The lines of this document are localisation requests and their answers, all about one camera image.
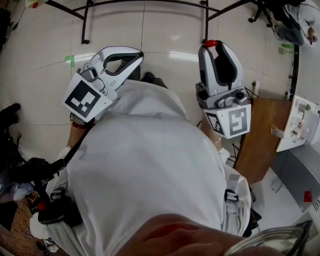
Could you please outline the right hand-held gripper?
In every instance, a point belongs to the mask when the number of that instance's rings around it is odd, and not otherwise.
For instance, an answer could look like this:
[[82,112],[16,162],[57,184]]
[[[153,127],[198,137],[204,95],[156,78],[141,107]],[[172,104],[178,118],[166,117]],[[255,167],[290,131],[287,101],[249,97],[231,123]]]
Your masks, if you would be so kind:
[[[243,87],[243,66],[234,51],[224,42],[215,46],[217,57],[204,45],[199,48],[200,81],[196,96],[213,132],[231,139],[250,131],[251,109]],[[216,94],[217,83],[228,91]]]

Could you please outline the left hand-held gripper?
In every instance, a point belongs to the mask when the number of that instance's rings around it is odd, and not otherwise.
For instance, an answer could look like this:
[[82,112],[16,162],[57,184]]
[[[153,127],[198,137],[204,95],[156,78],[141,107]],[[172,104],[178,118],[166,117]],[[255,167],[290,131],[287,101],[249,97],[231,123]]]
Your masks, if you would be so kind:
[[[128,46],[108,46],[94,55],[72,77],[62,105],[88,123],[112,106],[117,89],[129,79],[139,81],[144,53]],[[116,71],[107,69],[110,62],[121,61]]]

